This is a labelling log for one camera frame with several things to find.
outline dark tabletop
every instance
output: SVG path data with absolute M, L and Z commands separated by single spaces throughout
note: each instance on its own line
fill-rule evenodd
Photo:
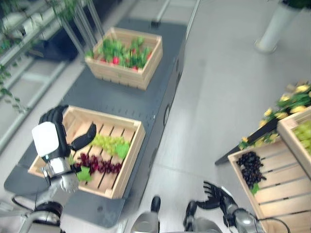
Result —
M 163 57 L 147 90 L 99 80 L 94 78 L 86 67 L 61 101 L 61 104 L 140 120 L 146 130 L 146 136 L 122 199 L 111 200 L 78 191 L 65 207 L 65 213 L 104 227 L 113 226 L 117 222 L 130 193 L 187 29 L 186 25 L 171 23 L 161 23 L 158 28 L 151 28 L 148 21 L 127 18 L 123 19 L 117 27 L 162 36 Z M 7 178 L 5 189 L 19 194 L 43 189 L 46 186 L 44 179 L 27 173 L 35 157 L 36 151 L 32 142 Z

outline red radish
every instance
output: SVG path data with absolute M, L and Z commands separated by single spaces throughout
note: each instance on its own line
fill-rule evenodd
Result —
M 118 57 L 114 57 L 114 58 L 112 59 L 112 63 L 115 64 L 115 65 L 118 65 L 119 62 L 120 62 L 120 59 L 119 59 Z

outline wooden crate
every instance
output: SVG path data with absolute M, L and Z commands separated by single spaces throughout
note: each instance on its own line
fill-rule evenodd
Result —
M 311 106 L 304 112 L 296 113 L 280 120 L 277 125 L 277 131 L 311 179 L 311 155 L 302 146 L 293 132 L 294 128 L 307 120 L 311 120 Z
M 126 29 L 111 28 L 106 32 L 103 40 L 106 38 L 118 39 L 125 46 L 129 47 L 132 39 L 139 36 L 143 36 L 145 38 L 143 44 L 144 47 L 152 48 L 151 57 L 148 59 L 143 69 L 133 70 L 128 67 L 116 66 L 90 57 L 86 57 L 86 63 L 90 67 L 95 77 L 146 90 L 163 55 L 162 37 L 159 35 L 141 33 Z M 98 42 L 98 44 L 94 47 L 94 54 L 96 53 L 99 46 L 102 45 L 103 40 Z
M 77 160 L 81 152 L 84 152 L 90 155 L 101 155 L 104 161 L 110 160 L 112 164 L 122 163 L 119 174 L 101 174 L 96 171 L 92 174 L 92 181 L 87 183 L 80 182 L 79 189 L 110 199 L 122 198 L 145 137 L 144 127 L 137 120 L 70 106 L 65 112 L 63 120 L 67 132 L 67 142 L 70 143 L 73 139 L 85 134 L 92 122 L 96 124 L 97 133 L 112 137 L 123 136 L 124 140 L 130 141 L 131 144 L 124 160 L 120 159 L 117 155 L 111 157 L 110 154 L 97 146 L 86 146 L 76 153 L 72 151 L 75 160 Z M 43 177 L 41 167 L 44 165 L 45 162 L 37 156 L 28 172 Z
M 253 195 L 236 163 L 246 152 L 254 151 L 264 164 L 260 171 L 267 178 L 259 182 Z M 228 156 L 258 218 L 277 217 L 292 233 L 311 233 L 311 181 L 282 140 L 259 148 L 239 151 Z M 261 222 L 267 233 L 285 233 L 276 221 Z

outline yellow flower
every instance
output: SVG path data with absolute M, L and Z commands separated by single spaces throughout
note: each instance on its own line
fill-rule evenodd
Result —
M 290 99 L 290 97 L 284 94 L 284 95 L 282 95 L 282 97 L 280 98 L 280 101 L 287 101 L 287 100 L 289 100 L 289 99 Z
M 268 110 L 264 113 L 264 116 L 267 117 L 272 113 L 272 109 L 268 108 Z
M 275 113 L 274 115 L 275 115 L 276 118 L 279 119 L 279 120 L 288 117 L 288 114 L 287 114 L 287 113 Z
M 291 113 L 298 113 L 298 112 L 304 111 L 305 109 L 306 107 L 303 105 L 297 106 L 291 109 Z
M 277 136 L 278 136 L 277 133 L 273 133 L 273 134 L 270 135 L 269 139 L 270 139 L 271 141 L 274 141 L 274 140 L 277 138 Z
M 260 147 L 262 144 L 263 144 L 263 137 L 261 137 L 255 142 L 255 147 Z
M 298 86 L 296 87 L 296 90 L 295 90 L 295 93 L 300 93 L 300 92 L 305 92 L 307 91 L 308 89 L 310 88 L 309 85 L 301 85 L 301 86 Z
M 267 124 L 267 120 L 261 120 L 259 122 L 259 128 L 261 128 L 262 126 L 264 126 L 265 124 Z

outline white floor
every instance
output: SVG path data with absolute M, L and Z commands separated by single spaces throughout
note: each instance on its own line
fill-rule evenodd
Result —
M 115 25 L 134 2 L 123 0 L 105 20 L 104 29 Z M 163 16 L 165 20 L 187 23 L 192 10 L 189 6 L 195 1 L 180 2 L 184 6 L 171 6 Z M 129 15 L 154 18 L 163 3 L 139 0 Z M 162 198 L 161 232 L 183 230 L 189 200 L 205 198 L 203 180 L 225 186 L 239 205 L 251 209 L 230 165 L 215 167 L 214 162 L 242 136 L 257 129 L 262 113 L 275 105 L 287 84 L 311 80 L 309 12 L 302 12 L 290 25 L 275 53 L 263 55 L 253 48 L 276 4 L 264 0 L 201 0 L 187 41 L 184 72 L 152 173 L 140 209 L 129 216 L 125 232 L 142 211 L 150 208 L 154 195 Z M 60 101 L 83 70 L 80 61 L 77 58 L 69 64 L 0 155 L 2 187 L 30 144 L 31 129 L 41 114 Z M 0 190 L 0 200 L 9 201 L 10 197 L 10 193 Z M 198 215 L 215 221 L 224 233 L 229 232 L 220 210 L 199 211 Z M 17 223 L 3 219 L 0 228 L 16 232 Z M 103 229 L 71 216 L 63 217 L 62 228 L 80 233 L 120 232 L 118 226 Z

